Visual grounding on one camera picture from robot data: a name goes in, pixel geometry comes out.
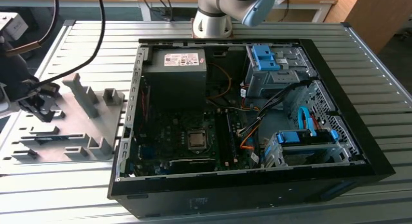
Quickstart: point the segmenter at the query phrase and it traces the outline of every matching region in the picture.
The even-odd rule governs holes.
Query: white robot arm
[[[232,34],[230,17],[246,26],[258,25],[273,6],[274,0],[198,0],[193,20],[197,38],[226,38]]]

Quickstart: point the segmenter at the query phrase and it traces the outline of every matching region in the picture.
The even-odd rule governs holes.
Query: motherboard
[[[134,154],[137,176],[249,168],[249,152],[238,148],[237,111],[153,112]]]

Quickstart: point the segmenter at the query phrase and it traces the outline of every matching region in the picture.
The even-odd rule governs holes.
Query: wire
[[[142,0],[142,1],[144,1],[145,5],[146,5],[149,11],[152,12],[152,14],[157,17],[157,19],[165,20],[165,19],[164,19],[162,17],[160,17],[158,14],[157,14],[160,11],[158,11],[158,10],[154,10],[153,8],[149,7],[149,4],[148,4],[148,1],[146,1],[146,0]]]
[[[250,112],[252,111],[252,110],[248,110],[248,109],[241,109],[238,107],[222,106],[222,105],[220,105],[217,102],[214,102],[210,99],[208,99],[208,101],[218,108],[222,107],[222,108],[234,109],[234,110],[238,110],[238,111],[242,111],[242,112]]]
[[[172,3],[168,0],[169,20],[173,21],[173,8]]]
[[[230,106],[230,102],[229,100],[226,100],[226,98],[224,96],[220,96],[221,100],[225,101],[226,105]]]
[[[241,149],[250,149],[250,150],[254,149],[253,146],[249,146],[249,145],[244,145],[244,146],[241,146],[240,148],[241,148]]]
[[[100,7],[100,17],[101,17],[101,28],[100,28],[100,36],[98,36],[98,40],[97,40],[97,45],[96,45],[94,52],[93,52],[92,56],[89,57],[89,59],[85,62],[82,62],[78,66],[76,66],[70,70],[65,71],[64,73],[58,74],[57,76],[54,76],[49,79],[45,79],[41,82],[36,83],[34,88],[38,88],[42,85],[50,83],[52,81],[54,81],[54,80],[65,77],[66,75],[74,73],[78,69],[85,67],[93,61],[93,59],[96,58],[97,52],[100,50],[100,46],[101,46],[101,43],[102,43],[102,37],[104,37],[104,31],[105,31],[105,12],[104,12],[102,0],[98,0],[98,7]]]
[[[250,108],[244,106],[244,100],[245,100],[245,98],[242,98],[242,101],[240,102],[240,107],[241,107],[242,109],[248,109],[248,110],[249,110]]]
[[[286,93],[293,90],[294,88],[300,87],[300,86],[305,86],[309,85],[312,83],[310,80],[302,80],[298,83],[293,83],[289,84],[281,91],[278,91],[265,102],[265,104],[262,105],[262,107],[260,108],[257,115],[256,115],[256,120],[253,121],[253,123],[246,126],[244,129],[240,130],[240,134],[242,134],[248,129],[250,129],[256,123],[262,119],[265,112],[277,104],[281,103],[284,96],[286,95]]]
[[[313,120],[313,123],[314,123],[314,128],[316,128],[316,129],[321,129],[316,117],[314,117],[313,115],[310,115],[310,117],[312,117],[312,120]]]
[[[214,63],[209,63],[209,65],[216,66],[221,70],[221,72],[225,74],[228,82],[229,82],[228,86],[226,86],[226,90],[221,94],[206,97],[206,99],[213,99],[213,98],[218,98],[220,96],[225,95],[229,92],[230,87],[232,87],[232,78],[230,78],[229,74],[226,73],[226,71],[218,65],[216,65]]]
[[[285,0],[285,10],[284,10],[284,15],[282,15],[282,18],[277,21],[277,22],[281,22],[285,17],[288,16],[288,13],[289,13],[289,0]]]
[[[246,139],[250,137],[250,135],[253,134],[253,132],[256,131],[256,129],[258,128],[260,123],[256,125],[256,127],[252,129],[250,133],[246,135],[245,139],[242,140],[241,144],[240,144],[240,148],[244,148],[244,143],[246,141]]]
[[[41,47],[41,45],[44,44],[44,42],[49,39],[53,30],[56,28],[57,25],[57,21],[58,21],[58,11],[60,11],[60,2],[58,0],[53,0],[54,1],[54,11],[53,11],[53,19],[52,19],[52,23],[49,26],[49,29],[46,30],[46,33],[44,34],[44,36],[41,37],[41,39],[38,41],[34,41],[32,43],[28,43],[20,47],[16,47],[13,49],[9,49],[5,51],[5,56],[14,56],[18,54],[24,54],[37,48]]]
[[[166,4],[162,2],[162,0],[158,0],[165,8],[165,13],[168,12],[169,16],[168,16],[168,19],[172,20],[172,6],[170,6],[170,2],[168,0],[168,4],[169,4],[169,7],[166,6]]]

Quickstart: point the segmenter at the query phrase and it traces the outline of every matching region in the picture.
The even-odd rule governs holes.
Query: power supply label
[[[166,54],[165,66],[198,66],[198,54]]]

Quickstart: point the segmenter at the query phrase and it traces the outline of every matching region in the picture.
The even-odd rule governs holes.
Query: black cable
[[[257,123],[258,121],[262,119],[264,115],[265,115],[265,111],[269,110],[273,106],[276,106],[277,104],[281,103],[284,96],[286,95],[286,93],[293,90],[294,88],[300,87],[300,86],[305,86],[309,85],[312,83],[310,80],[302,80],[298,83],[293,83],[289,84],[284,89],[281,89],[281,91],[278,91],[265,102],[265,104],[261,106],[257,115],[256,115],[256,120],[254,122],[246,126],[241,131],[240,134],[242,134],[246,130],[249,130]]]
[[[289,13],[289,0],[285,0],[284,15],[282,15],[282,18],[277,22],[281,22],[285,19],[285,17],[288,16],[288,13]]]
[[[173,21],[173,7],[169,0],[168,0],[168,9],[169,9],[169,20]]]
[[[38,40],[38,44],[41,45],[50,37],[53,30],[56,28],[57,25],[57,20],[58,20],[58,11],[60,11],[60,3],[58,0],[54,0],[54,11],[53,11],[53,19],[52,19],[52,24],[49,26],[49,30],[46,31],[46,33],[44,34],[42,38]]]
[[[54,6],[54,11],[53,11],[52,23],[50,23],[48,31],[45,32],[44,36],[41,37],[41,39],[38,41],[34,41],[29,44],[20,46],[20,47],[16,47],[13,49],[6,50],[6,52],[5,52],[6,56],[14,56],[17,54],[24,54],[24,53],[32,51],[33,49],[40,48],[41,45],[44,44],[44,42],[49,39],[49,37],[53,33],[53,30],[56,28],[57,21],[58,21],[58,12],[60,12],[60,2],[58,2],[58,0],[53,0],[53,6]]]
[[[225,98],[224,95],[221,95],[220,98],[222,99],[222,101],[225,101],[225,103],[226,103],[228,106],[232,106],[229,100],[226,100],[226,98]]]
[[[70,70],[65,71],[64,73],[58,74],[57,76],[54,76],[49,79],[45,79],[44,81],[34,84],[34,88],[38,88],[40,86],[50,83],[52,81],[54,81],[54,80],[65,77],[66,75],[74,73],[78,69],[85,67],[93,61],[93,59],[97,55],[97,52],[100,50],[100,46],[101,46],[101,43],[102,43],[102,37],[104,37],[104,31],[105,31],[105,12],[104,12],[102,0],[98,0],[98,6],[100,6],[101,28],[100,28],[98,41],[97,41],[97,45],[96,45],[94,52],[93,52],[92,56],[89,57],[89,59],[85,62],[82,62],[78,66],[76,66]]]
[[[169,7],[168,7],[166,4],[162,2],[162,0],[158,0],[158,1],[161,2],[162,6],[165,8],[165,11],[168,10],[168,14],[169,14],[168,19],[170,21],[173,19],[172,4],[170,4],[169,0],[168,0],[168,5],[169,5]]]
[[[157,13],[160,13],[160,10],[154,10],[153,8],[150,8],[150,6],[149,6],[149,4],[148,4],[148,1],[146,0],[142,0],[144,1],[144,3],[145,3],[145,5],[146,5],[146,7],[148,7],[148,9],[149,9],[149,11],[152,12],[152,14],[157,17],[157,19],[160,19],[160,20],[165,20],[162,17],[160,17],[158,16],[158,14]]]

